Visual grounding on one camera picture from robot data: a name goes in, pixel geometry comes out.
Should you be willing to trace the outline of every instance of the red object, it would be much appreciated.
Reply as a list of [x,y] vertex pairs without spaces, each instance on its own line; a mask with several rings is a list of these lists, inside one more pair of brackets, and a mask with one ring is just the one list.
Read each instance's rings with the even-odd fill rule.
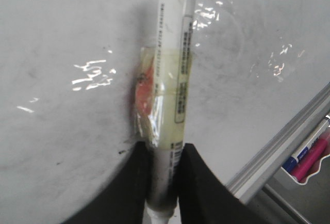
[[291,175],[300,182],[307,174],[312,165],[319,159],[325,148],[328,146],[328,141],[322,136],[311,147],[306,156],[292,170]]
[[140,74],[136,85],[135,105],[142,116],[148,116],[151,113],[153,81],[154,67],[151,65],[145,73]]

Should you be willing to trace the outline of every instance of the pink marker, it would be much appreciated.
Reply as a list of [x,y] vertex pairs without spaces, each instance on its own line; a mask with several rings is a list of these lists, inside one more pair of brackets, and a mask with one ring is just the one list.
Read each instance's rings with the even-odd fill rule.
[[326,130],[320,135],[317,142],[308,151],[306,156],[296,165],[292,170],[291,175],[297,179],[298,182],[303,179],[315,161],[321,156],[330,141],[330,129]]

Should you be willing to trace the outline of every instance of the whiteboard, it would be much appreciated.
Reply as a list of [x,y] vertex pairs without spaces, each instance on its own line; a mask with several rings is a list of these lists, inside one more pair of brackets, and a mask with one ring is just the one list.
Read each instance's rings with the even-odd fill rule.
[[[156,0],[0,1],[0,222],[59,223],[134,144]],[[196,1],[185,142],[223,184],[329,82],[329,13],[328,0]]]

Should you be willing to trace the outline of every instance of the blue marker cap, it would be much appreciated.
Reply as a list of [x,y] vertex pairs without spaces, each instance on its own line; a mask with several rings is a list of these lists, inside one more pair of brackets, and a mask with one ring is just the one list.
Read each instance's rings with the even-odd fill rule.
[[294,167],[297,165],[297,161],[293,157],[289,157],[287,161],[282,165],[282,167],[290,173]]

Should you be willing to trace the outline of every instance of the white tube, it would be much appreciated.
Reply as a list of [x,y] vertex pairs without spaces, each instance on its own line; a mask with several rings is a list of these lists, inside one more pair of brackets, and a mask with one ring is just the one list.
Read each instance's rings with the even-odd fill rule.
[[158,1],[154,101],[149,116],[153,164],[147,205],[153,223],[167,223],[176,207],[172,184],[183,148],[195,0]]

